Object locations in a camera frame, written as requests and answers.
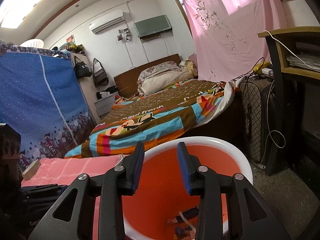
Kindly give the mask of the black mesh fan guard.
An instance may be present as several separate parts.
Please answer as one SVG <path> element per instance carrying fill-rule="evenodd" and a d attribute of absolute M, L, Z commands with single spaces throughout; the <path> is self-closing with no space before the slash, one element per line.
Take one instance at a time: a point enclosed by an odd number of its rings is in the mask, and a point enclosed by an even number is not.
<path fill-rule="evenodd" d="M 257 164 L 264 164 L 266 137 L 266 104 L 272 79 L 250 78 L 242 81 L 242 104 L 246 115 L 246 133 L 249 143 L 248 155 Z"/>

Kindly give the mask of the blue fabric wardrobe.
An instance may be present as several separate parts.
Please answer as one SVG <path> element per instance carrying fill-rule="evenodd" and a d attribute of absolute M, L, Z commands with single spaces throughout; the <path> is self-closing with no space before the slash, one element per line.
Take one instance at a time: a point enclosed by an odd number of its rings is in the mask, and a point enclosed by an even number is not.
<path fill-rule="evenodd" d="M 21 135 L 21 171 L 85 142 L 95 121 L 70 55 L 1 42 L 1 122 Z"/>

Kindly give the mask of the pink checked blanket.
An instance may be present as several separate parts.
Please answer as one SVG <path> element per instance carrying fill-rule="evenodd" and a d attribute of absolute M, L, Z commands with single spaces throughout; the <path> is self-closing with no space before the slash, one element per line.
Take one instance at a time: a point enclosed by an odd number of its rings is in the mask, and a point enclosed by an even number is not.
<path fill-rule="evenodd" d="M 41 186 L 49 184 L 71 185 L 80 174 L 87 174 L 89 177 L 105 174 L 111 168 L 114 168 L 122 160 L 121 155 L 109 157 L 94 158 L 69 158 L 69 159 L 48 159 L 40 160 L 40 167 L 31 179 L 22 180 L 22 186 Z M 79 190 L 72 190 L 68 197 L 65 198 L 61 207 L 57 208 L 57 213 L 53 217 L 61 222 L 71 222 L 74 214 L 73 208 L 76 207 L 76 195 Z M 98 239 L 98 219 L 99 219 L 100 197 L 95 199 L 94 214 L 89 212 L 90 220 L 93 220 L 91 227 L 92 239 Z"/>

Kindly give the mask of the colourful striped bed quilt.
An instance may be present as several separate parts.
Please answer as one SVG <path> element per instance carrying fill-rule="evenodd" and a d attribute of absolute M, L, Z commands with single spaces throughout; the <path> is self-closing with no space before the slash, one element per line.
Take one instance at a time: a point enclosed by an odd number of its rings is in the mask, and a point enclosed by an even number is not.
<path fill-rule="evenodd" d="M 146 150 L 207 124 L 232 103 L 235 83 L 181 81 L 149 96 L 120 97 L 89 138 L 65 158 L 131 154 L 141 141 Z"/>

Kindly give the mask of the grey nightstand drawers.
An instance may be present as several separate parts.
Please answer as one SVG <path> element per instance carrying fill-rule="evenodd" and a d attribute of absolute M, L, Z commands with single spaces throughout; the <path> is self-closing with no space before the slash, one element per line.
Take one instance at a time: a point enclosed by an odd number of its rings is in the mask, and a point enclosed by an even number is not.
<path fill-rule="evenodd" d="M 119 95 L 118 92 L 115 92 L 102 99 L 97 100 L 94 103 L 96 107 L 97 115 L 100 118 L 103 118 L 105 115 L 107 115 L 110 112 L 112 106 L 116 101 L 116 96 L 118 95 Z"/>

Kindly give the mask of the white air conditioner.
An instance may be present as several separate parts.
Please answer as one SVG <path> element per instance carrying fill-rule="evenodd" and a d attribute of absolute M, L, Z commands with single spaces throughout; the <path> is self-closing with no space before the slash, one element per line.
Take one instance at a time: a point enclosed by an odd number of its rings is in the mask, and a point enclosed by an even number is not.
<path fill-rule="evenodd" d="M 97 18 L 89 24 L 89 29 L 92 33 L 97 34 L 98 32 L 105 30 L 115 24 L 118 24 L 124 20 L 124 14 L 121 10 L 113 11 L 109 14 L 103 15 Z"/>

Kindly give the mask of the thick old book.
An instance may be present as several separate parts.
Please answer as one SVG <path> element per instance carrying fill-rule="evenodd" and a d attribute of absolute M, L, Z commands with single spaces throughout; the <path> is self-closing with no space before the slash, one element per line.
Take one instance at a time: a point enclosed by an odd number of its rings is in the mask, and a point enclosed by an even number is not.
<path fill-rule="evenodd" d="M 22 173 L 22 177 L 24 180 L 30 180 L 38 171 L 41 163 L 39 159 L 33 161 Z"/>

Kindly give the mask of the ceiling light panel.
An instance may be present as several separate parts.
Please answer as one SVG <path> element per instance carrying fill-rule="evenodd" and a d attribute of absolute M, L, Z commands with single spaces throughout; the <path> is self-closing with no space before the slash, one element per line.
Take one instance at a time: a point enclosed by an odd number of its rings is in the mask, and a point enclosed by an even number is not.
<path fill-rule="evenodd" d="M 1 3 L 1 28 L 17 29 L 41 0 L 4 0 Z"/>

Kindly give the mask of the dark blue snack wrapper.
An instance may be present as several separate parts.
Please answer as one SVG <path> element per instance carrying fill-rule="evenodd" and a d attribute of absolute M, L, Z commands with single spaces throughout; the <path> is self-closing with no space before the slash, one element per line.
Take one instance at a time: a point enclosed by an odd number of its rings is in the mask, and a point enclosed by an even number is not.
<path fill-rule="evenodd" d="M 192 229 L 190 226 L 186 226 L 185 228 L 182 228 L 180 226 L 177 226 L 175 228 L 174 240 L 194 240 L 196 235 L 196 231 Z"/>

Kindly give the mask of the black hanging bag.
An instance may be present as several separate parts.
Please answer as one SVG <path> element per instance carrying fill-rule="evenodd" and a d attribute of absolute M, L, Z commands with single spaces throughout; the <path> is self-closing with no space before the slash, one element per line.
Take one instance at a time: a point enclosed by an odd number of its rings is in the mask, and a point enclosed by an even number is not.
<path fill-rule="evenodd" d="M 74 56 L 74 71 L 77 79 L 92 76 L 89 66 L 77 56 Z"/>

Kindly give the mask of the grey hanging tote bag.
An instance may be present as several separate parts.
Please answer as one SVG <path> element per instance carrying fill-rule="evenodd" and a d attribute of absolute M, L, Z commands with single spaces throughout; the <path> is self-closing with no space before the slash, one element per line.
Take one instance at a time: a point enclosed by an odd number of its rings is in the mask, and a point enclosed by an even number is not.
<path fill-rule="evenodd" d="M 93 82 L 95 86 L 106 86 L 109 83 L 108 74 L 97 59 L 93 59 Z"/>

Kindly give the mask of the green wall panel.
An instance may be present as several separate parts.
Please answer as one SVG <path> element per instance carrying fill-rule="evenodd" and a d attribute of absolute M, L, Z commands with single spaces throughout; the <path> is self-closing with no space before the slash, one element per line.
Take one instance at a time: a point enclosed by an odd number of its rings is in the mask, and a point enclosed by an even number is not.
<path fill-rule="evenodd" d="M 135 29 L 139 38 L 153 34 L 171 31 L 172 26 L 167 15 L 160 15 L 135 23 Z"/>

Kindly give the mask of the pink hanging sheet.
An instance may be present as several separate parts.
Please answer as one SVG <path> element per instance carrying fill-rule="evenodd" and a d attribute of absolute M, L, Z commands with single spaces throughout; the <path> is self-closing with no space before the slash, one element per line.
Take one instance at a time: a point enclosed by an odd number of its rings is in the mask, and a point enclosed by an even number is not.
<path fill-rule="evenodd" d="M 183 0 L 200 80 L 220 82 L 270 60 L 265 30 L 287 26 L 280 0 Z"/>

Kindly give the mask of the beige floral pillow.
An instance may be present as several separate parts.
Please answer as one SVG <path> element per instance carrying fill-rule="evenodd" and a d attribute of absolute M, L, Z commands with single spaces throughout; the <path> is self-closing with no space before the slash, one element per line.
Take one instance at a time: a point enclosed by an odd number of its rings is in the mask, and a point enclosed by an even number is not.
<path fill-rule="evenodd" d="M 196 65 L 191 60 L 176 64 L 167 61 L 143 70 L 137 80 L 139 95 L 148 96 L 163 88 L 198 76 Z"/>

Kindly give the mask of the wooden desk shelf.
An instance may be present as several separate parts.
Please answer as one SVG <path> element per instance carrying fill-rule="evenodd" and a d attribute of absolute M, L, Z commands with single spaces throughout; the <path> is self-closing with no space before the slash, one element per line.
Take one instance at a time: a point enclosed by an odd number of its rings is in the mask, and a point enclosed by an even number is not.
<path fill-rule="evenodd" d="M 285 146 L 274 164 L 311 181 L 319 172 L 319 27 L 292 27 L 258 34 L 274 72 L 277 127 Z"/>

